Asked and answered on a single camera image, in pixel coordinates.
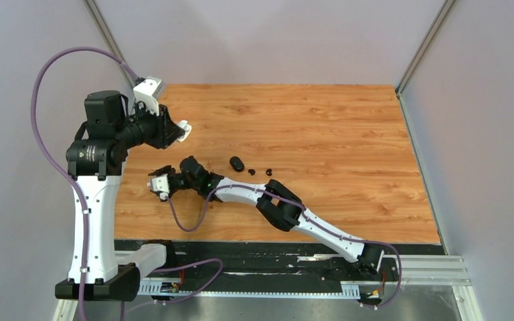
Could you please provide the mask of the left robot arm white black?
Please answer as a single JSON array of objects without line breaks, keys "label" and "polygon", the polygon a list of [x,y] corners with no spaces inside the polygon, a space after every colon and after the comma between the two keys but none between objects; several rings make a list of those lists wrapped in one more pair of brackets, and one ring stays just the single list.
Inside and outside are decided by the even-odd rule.
[{"label": "left robot arm white black", "polygon": [[156,270],[173,275],[178,258],[167,241],[142,245],[122,261],[114,248],[115,205],[129,150],[147,144],[157,149],[183,141],[191,125],[174,122],[166,106],[137,102],[116,90],[89,94],[86,120],[66,151],[67,175],[73,184],[76,224],[68,276],[55,286],[58,299],[82,301],[134,300],[143,278]]}]

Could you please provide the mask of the white earbud charging case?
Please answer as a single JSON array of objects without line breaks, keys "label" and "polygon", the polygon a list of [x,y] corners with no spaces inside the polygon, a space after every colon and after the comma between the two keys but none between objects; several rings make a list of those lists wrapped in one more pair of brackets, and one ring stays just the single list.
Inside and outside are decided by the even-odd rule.
[{"label": "white earbud charging case", "polygon": [[192,125],[190,125],[190,123],[188,123],[188,121],[186,121],[186,120],[180,120],[177,123],[177,125],[178,125],[178,127],[180,127],[183,130],[183,134],[177,138],[177,141],[183,142],[190,135],[190,133],[192,131]]}]

